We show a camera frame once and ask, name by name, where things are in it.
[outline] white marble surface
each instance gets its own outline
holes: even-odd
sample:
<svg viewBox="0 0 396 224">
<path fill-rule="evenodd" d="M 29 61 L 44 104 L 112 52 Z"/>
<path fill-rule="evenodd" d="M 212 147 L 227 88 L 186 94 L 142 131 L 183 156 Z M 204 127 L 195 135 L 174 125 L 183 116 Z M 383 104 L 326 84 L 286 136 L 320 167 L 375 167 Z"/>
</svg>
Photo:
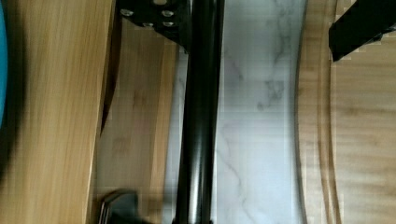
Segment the white marble surface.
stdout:
<svg viewBox="0 0 396 224">
<path fill-rule="evenodd" d="M 303 223 L 294 85 L 305 0 L 226 0 L 212 217 L 215 224 Z M 188 56 L 175 82 L 163 224 L 175 215 Z"/>
</svg>

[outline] wooden shelf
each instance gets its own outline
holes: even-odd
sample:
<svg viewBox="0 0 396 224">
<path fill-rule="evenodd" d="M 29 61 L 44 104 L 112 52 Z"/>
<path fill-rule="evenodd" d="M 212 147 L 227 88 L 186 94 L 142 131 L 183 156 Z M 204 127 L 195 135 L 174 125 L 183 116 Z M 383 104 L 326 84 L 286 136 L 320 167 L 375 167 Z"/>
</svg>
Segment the wooden shelf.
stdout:
<svg viewBox="0 0 396 224">
<path fill-rule="evenodd" d="M 101 130 L 107 74 L 115 75 L 114 1 L 4 7 L 10 81 L 0 223 L 94 223 L 98 200 L 117 188 L 137 189 L 142 215 L 159 222 L 177 46 L 122 23 Z"/>
</svg>

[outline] blue object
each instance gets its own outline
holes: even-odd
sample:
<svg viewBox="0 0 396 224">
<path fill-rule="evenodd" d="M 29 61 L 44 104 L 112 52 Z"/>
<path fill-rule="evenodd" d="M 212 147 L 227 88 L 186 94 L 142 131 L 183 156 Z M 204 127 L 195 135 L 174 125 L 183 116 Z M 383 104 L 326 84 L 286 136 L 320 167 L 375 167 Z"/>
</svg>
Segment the blue object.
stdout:
<svg viewBox="0 0 396 224">
<path fill-rule="evenodd" d="M 0 127 L 3 123 L 7 90 L 7 36 L 3 7 L 0 2 Z"/>
</svg>

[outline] wooden surface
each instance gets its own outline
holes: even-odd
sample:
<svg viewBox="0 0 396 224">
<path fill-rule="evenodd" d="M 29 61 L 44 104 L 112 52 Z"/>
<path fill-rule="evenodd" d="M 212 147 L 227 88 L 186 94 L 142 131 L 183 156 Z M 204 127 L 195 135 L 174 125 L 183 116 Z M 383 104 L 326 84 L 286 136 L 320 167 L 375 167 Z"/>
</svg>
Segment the wooden surface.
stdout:
<svg viewBox="0 0 396 224">
<path fill-rule="evenodd" d="M 111 0 L 7 1 L 0 223 L 86 222 Z"/>
<path fill-rule="evenodd" d="M 297 116 L 308 223 L 396 218 L 396 38 L 332 63 L 327 31 L 352 3 L 307 1 Z"/>
<path fill-rule="evenodd" d="M 117 51 L 114 8 L 7 1 L 0 223 L 94 223 L 95 203 L 117 188 L 137 189 L 141 213 L 159 222 L 177 47 L 125 22 Z"/>
<path fill-rule="evenodd" d="M 134 189 L 140 215 L 161 223 L 176 56 L 176 44 L 122 21 L 118 79 L 95 165 L 95 210 L 113 190 Z"/>
</svg>

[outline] curved wooden edge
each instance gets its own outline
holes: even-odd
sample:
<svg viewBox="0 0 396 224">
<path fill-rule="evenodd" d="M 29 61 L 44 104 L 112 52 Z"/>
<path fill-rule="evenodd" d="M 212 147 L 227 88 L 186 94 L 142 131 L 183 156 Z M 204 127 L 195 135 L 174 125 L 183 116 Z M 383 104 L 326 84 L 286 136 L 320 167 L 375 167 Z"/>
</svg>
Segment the curved wooden edge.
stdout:
<svg viewBox="0 0 396 224">
<path fill-rule="evenodd" d="M 298 78 L 298 148 L 308 223 L 341 223 L 332 153 L 328 30 L 337 1 L 308 0 Z"/>
</svg>

